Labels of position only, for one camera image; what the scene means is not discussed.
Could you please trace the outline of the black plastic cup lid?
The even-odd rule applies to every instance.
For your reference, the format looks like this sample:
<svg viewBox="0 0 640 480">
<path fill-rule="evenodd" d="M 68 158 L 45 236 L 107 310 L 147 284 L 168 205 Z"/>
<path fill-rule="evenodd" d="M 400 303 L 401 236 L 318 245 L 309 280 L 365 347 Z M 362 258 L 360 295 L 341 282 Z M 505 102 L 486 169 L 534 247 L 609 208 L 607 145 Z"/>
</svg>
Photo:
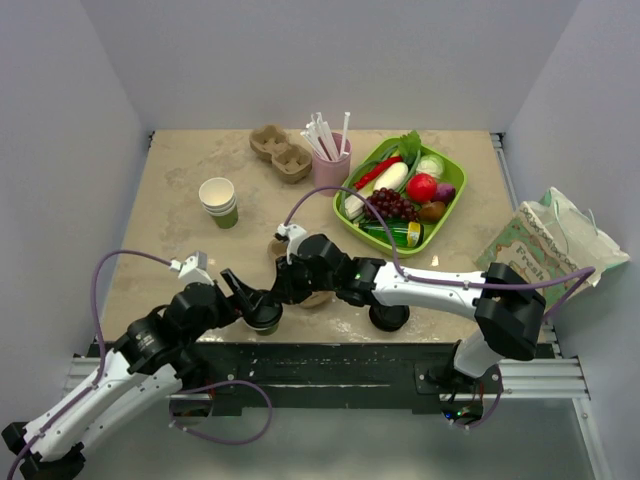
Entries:
<svg viewBox="0 0 640 480">
<path fill-rule="evenodd" d="M 283 307 L 280 303 L 262 302 L 256 305 L 248 314 L 244 315 L 245 323 L 253 329 L 259 325 L 268 325 L 280 322 L 283 314 Z"/>
</svg>

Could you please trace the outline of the brown pulp cup carrier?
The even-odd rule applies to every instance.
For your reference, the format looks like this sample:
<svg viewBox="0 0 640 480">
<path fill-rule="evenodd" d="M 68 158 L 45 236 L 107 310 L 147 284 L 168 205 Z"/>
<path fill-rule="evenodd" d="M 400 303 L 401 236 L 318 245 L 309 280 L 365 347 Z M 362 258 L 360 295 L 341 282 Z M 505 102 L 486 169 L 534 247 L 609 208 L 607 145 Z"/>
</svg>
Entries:
<svg viewBox="0 0 640 480">
<path fill-rule="evenodd" d="M 287 252 L 287 243 L 278 239 L 272 239 L 267 247 L 269 258 L 276 262 L 279 258 L 285 257 Z M 307 299 L 299 304 L 300 308 L 312 309 L 325 304 L 332 298 L 329 291 L 313 292 Z"/>
</svg>

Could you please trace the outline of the printed paper takeout bag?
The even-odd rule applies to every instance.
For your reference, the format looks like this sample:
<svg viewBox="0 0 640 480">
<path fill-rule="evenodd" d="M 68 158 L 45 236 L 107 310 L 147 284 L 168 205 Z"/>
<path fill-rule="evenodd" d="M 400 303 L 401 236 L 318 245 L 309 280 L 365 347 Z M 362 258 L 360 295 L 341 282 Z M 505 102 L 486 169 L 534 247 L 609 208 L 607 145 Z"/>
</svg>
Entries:
<svg viewBox="0 0 640 480">
<path fill-rule="evenodd" d="M 592 267 L 594 273 L 579 287 L 576 279 L 544 287 L 546 306 L 553 307 L 567 292 L 594 287 L 604 272 L 630 260 L 629 254 L 597 227 L 593 214 L 581 212 L 562 192 L 549 188 L 538 201 L 524 201 L 511 220 L 489 242 L 475 265 L 509 265 L 529 283 L 562 279 Z"/>
</svg>

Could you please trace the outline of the green paper coffee cup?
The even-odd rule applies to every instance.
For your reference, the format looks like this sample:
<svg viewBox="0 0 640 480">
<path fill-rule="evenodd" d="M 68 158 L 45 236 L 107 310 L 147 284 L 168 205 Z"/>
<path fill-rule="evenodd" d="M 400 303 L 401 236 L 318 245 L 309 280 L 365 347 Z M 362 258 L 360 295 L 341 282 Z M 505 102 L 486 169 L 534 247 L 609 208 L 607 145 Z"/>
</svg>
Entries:
<svg viewBox="0 0 640 480">
<path fill-rule="evenodd" d="M 269 336 L 269 335 L 273 335 L 278 330 L 278 326 L 279 326 L 279 323 L 275 322 L 268 325 L 259 325 L 257 327 L 254 327 L 253 330 L 256 332 L 257 335 Z"/>
</svg>

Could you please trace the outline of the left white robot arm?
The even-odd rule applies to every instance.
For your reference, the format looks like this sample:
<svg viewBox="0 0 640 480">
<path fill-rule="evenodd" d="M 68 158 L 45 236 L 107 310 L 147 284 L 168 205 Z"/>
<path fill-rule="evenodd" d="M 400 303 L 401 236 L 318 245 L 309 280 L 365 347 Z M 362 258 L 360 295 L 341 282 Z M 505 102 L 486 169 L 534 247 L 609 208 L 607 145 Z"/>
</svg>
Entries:
<svg viewBox="0 0 640 480">
<path fill-rule="evenodd" d="M 73 479 L 90 447 L 165 395 L 201 391 L 208 368 L 193 346 L 209 329 L 238 319 L 264 328 L 259 311 L 269 295 L 223 274 L 226 296 L 206 270 L 172 260 L 168 264 L 185 288 L 167 305 L 134 321 L 113 347 L 99 347 L 98 367 L 63 400 L 40 417 L 8 425 L 2 432 L 16 459 L 8 477 Z"/>
</svg>

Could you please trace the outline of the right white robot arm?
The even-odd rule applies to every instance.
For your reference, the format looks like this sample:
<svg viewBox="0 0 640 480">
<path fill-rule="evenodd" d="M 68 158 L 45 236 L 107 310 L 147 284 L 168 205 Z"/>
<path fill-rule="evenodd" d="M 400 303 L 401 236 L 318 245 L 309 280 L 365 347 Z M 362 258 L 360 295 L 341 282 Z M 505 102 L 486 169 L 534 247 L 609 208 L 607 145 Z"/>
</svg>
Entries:
<svg viewBox="0 0 640 480">
<path fill-rule="evenodd" d="M 451 313 L 478 328 L 458 341 L 448 363 L 432 377 L 459 393 L 469 392 L 503 359 L 534 358 L 545 299 L 510 267 L 493 263 L 485 272 L 398 270 L 378 258 L 349 257 L 323 234 L 277 234 L 286 252 L 276 261 L 273 299 L 300 304 L 317 292 L 332 292 L 355 307 L 367 307 L 380 330 L 396 331 L 413 307 Z"/>
</svg>

